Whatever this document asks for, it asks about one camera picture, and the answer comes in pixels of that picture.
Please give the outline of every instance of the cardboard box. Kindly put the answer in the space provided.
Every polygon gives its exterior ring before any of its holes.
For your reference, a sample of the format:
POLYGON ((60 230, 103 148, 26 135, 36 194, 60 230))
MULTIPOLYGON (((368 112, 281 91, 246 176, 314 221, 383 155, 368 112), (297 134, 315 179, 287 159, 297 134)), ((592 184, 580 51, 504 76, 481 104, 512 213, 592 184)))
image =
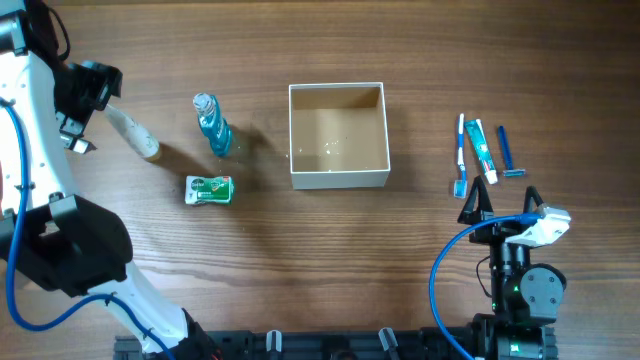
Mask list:
POLYGON ((294 189, 384 186, 391 170, 382 83, 289 85, 294 189))

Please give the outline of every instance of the green soap package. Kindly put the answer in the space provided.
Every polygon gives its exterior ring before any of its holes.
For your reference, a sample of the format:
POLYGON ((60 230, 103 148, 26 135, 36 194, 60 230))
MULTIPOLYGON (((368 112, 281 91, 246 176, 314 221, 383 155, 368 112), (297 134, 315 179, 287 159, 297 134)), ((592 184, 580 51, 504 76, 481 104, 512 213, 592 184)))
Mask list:
POLYGON ((184 202, 187 205, 230 204, 234 193, 233 179, 230 176, 205 178, 187 176, 187 190, 184 202))

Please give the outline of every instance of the wooden tabletop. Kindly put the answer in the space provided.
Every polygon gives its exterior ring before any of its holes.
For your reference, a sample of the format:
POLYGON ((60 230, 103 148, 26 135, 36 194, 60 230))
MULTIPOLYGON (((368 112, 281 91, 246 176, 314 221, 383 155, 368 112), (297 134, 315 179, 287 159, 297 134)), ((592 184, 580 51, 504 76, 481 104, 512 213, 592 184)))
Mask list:
MULTIPOLYGON (((464 228, 451 185, 465 112, 483 120, 499 169, 504 125, 528 173, 489 187, 496 214, 521 212, 535 185, 573 218, 556 244, 532 253, 569 280, 554 325, 561 358, 640 357, 637 2, 99 3, 56 6, 71 61, 120 68, 122 98, 111 103, 164 154, 141 160, 96 114, 85 134, 98 150, 68 159, 84 196, 128 227, 145 275, 205 329, 434 326, 429 271, 464 228), (385 86, 386 186, 293 191, 288 85, 358 81, 385 86), (213 155, 191 104, 198 92, 216 94, 231 124, 258 135, 253 153, 213 155), (232 176, 234 203, 185 205, 187 175, 232 176)), ((471 180, 481 168, 466 141, 471 180)), ((491 312, 474 273, 485 255, 465 240, 442 263, 446 325, 491 312)), ((20 279, 32 321, 77 301, 20 279)), ((127 334, 97 307, 42 334, 13 325, 4 297, 0 308, 0 359, 110 359, 114 336, 127 334)))

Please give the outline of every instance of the black cable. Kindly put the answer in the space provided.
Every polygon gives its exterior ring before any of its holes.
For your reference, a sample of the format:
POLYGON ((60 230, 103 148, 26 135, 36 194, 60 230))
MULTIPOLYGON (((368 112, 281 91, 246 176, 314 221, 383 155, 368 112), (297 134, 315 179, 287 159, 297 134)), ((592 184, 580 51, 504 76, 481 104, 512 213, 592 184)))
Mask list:
POLYGON ((49 8, 49 11, 51 11, 53 16, 55 16, 56 20, 58 21, 58 24, 60 25, 60 29, 62 30, 62 34, 64 35, 64 41, 67 43, 67 50, 65 50, 62 54, 58 55, 58 59, 60 61, 65 61, 69 58, 69 54, 71 53, 71 42, 69 42, 69 34, 67 33, 67 29, 64 27, 64 24, 62 23, 62 19, 60 19, 60 15, 58 15, 58 12, 53 10, 53 8, 50 6, 47 6, 47 7, 49 8))
POLYGON ((490 298, 492 297, 491 294, 487 291, 487 288, 484 287, 484 284, 482 283, 482 279, 480 279, 480 264, 482 264, 483 262, 487 261, 487 259, 489 259, 491 257, 491 255, 488 255, 487 257, 483 258, 482 260, 478 261, 478 264, 476 265, 476 276, 478 277, 478 282, 480 283, 480 286, 482 286, 482 291, 484 291, 484 294, 490 298))

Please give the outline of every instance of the blue cable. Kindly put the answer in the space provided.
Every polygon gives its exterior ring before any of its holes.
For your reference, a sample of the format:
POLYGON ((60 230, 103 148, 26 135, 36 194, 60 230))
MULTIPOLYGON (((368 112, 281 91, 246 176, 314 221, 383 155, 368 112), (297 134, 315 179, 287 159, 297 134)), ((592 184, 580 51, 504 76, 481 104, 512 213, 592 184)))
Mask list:
POLYGON ((463 236, 468 235, 469 233, 483 228, 485 226, 495 224, 497 222, 505 222, 505 221, 517 221, 525 225, 534 224, 538 219, 540 219, 540 215, 534 213, 524 213, 520 215, 509 215, 509 216, 500 216, 496 218, 492 218, 489 220, 481 221, 475 225, 471 225, 468 228, 462 230, 458 235, 454 236, 451 241, 442 249, 440 255, 436 258, 436 261, 433 263, 433 267, 431 268, 431 276, 429 277, 429 303, 431 304, 431 313, 433 314, 433 318, 436 320, 436 324, 442 334, 447 339, 447 341, 453 346, 458 352, 467 360, 474 360, 473 356, 469 354, 460 344, 453 338, 451 333, 447 330, 447 328, 442 323, 442 319, 440 319, 440 313, 438 312, 438 305, 436 305, 436 274, 438 273, 438 267, 440 266, 440 262, 444 259, 445 255, 449 252, 449 250, 453 247, 453 245, 458 242, 463 236))
POLYGON ((131 308, 125 304, 122 300, 116 298, 113 295, 107 294, 97 294, 87 296, 75 305, 73 305, 69 310, 65 311, 62 315, 60 315, 57 319, 43 325, 34 325, 26 321, 20 315, 18 311, 18 307, 16 305, 16 297, 15 297, 15 272, 16 272, 16 264, 18 262, 18 255, 20 252, 20 241, 22 240, 22 231, 24 229, 24 218, 27 212, 27 205, 29 203, 29 191, 30 191, 30 179, 29 179, 29 161, 27 159, 27 146, 24 137, 24 132, 22 130, 22 125, 18 120, 18 114, 16 114, 15 110, 11 106, 10 103, 7 103, 4 99, 0 98, 0 104, 4 106, 4 108, 9 113, 9 117, 11 121, 13 121, 13 126, 16 130, 16 135, 18 137, 18 145, 20 147, 20 169, 22 170, 22 187, 20 189, 20 207, 18 210, 18 218, 16 219, 15 231, 13 232, 13 238, 11 240, 11 246, 9 248, 9 258, 7 260, 7 274, 6 274, 6 294, 7 294, 7 307, 9 308, 9 314, 13 318, 16 324, 20 325, 22 328, 30 331, 45 331, 49 330, 61 322, 65 321, 69 316, 73 315, 76 311, 78 311, 81 307, 87 305, 90 302, 97 300, 104 300, 107 302, 113 302, 114 304, 120 306, 122 310, 124 310, 129 318, 133 322, 133 324, 150 339, 156 342, 161 348, 162 351, 165 352, 169 360, 176 360, 173 356, 173 353, 167 348, 167 346, 158 338, 156 335, 151 333, 151 330, 145 329, 145 327, 138 321, 136 315, 133 313, 131 308))

